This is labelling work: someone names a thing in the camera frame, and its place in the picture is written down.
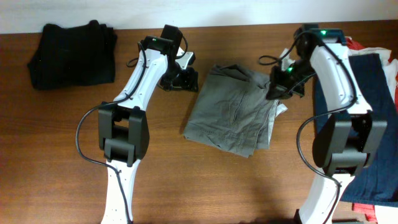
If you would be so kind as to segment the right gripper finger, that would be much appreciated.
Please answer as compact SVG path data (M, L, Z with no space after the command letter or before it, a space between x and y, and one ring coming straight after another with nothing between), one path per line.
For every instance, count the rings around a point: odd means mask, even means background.
M286 93L286 88L283 86L271 84L269 86L269 91L267 92L267 100L285 100L288 98Z
M299 97L305 96L305 84L304 83L298 83L294 85L294 87L290 91L291 95L297 95Z

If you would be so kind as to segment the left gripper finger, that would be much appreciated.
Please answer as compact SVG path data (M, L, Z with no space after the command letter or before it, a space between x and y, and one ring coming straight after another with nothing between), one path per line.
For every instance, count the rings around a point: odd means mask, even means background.
M194 68L187 68L188 74L188 90L193 92L198 92L198 72Z
M182 80L161 80L157 86L164 91L181 91L187 85L186 81Z

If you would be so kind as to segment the grey shorts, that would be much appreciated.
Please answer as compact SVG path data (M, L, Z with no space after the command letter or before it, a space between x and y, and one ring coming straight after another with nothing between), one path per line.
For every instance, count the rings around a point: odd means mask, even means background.
M268 75L238 64L214 65L203 84L183 135L185 139L250 157L268 149L274 121L287 107L268 100Z

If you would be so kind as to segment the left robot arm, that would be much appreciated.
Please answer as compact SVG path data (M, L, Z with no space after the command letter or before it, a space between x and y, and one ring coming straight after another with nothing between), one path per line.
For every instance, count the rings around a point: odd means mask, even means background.
M103 223L132 223L132 196L137 168L149 147L146 109L156 87L198 91L191 67L195 54L181 49L186 39L178 27L164 26L160 36L139 42L139 58L126 86L98 110L99 147L108 165Z

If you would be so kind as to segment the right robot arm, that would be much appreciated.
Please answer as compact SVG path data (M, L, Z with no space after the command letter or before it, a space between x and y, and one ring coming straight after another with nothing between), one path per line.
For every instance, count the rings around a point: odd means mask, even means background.
M349 48L340 29L303 24L295 31L292 47L300 60L282 68L286 55L270 63L269 100L304 96L304 84L316 76L322 86L327 116L315 136L315 165L303 163L315 173L305 203L295 212L295 223L331 223L347 186L369 167L387 128L387 121L373 113L363 96L349 62Z

